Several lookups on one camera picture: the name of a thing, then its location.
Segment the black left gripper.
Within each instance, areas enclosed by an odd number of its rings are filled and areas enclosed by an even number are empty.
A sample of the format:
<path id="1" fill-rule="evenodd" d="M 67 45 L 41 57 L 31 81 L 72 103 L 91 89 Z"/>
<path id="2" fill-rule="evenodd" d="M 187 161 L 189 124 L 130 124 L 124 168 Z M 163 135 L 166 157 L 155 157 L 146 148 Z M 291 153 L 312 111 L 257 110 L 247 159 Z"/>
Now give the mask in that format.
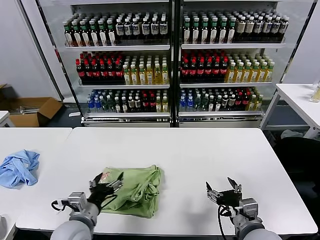
<path id="1" fill-rule="evenodd" d="M 102 175 L 103 173 L 101 172 L 95 176 L 93 180 L 89 181 L 89 203 L 101 205 L 108 196 L 112 196 L 114 192 L 117 192 L 123 186 L 124 172 L 122 172 L 116 180 L 108 183 L 108 186 L 106 184 L 99 184 Z"/>

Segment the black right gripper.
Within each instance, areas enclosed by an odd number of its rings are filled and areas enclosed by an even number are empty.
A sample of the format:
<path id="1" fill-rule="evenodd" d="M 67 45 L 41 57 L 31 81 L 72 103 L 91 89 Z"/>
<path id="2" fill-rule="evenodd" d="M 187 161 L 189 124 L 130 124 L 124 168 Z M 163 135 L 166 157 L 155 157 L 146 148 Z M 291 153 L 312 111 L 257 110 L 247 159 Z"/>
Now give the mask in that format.
<path id="1" fill-rule="evenodd" d="M 239 207 L 240 201 L 242 200 L 242 185 L 237 184 L 236 181 L 230 177 L 227 177 L 227 179 L 233 190 L 218 192 L 212 189 L 210 184 L 206 181 L 207 197 L 219 206 Z"/>

